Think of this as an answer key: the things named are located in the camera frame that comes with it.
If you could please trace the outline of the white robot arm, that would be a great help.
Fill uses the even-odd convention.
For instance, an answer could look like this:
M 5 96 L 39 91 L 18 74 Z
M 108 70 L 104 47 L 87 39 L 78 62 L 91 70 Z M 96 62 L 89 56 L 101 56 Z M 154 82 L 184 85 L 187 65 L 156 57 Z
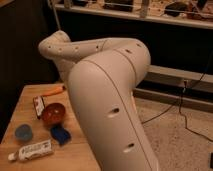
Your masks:
M 101 171 L 160 171 L 133 99 L 151 63 L 146 45 L 134 38 L 73 42 L 57 31 L 38 49 L 47 59 L 74 63 L 67 91 Z

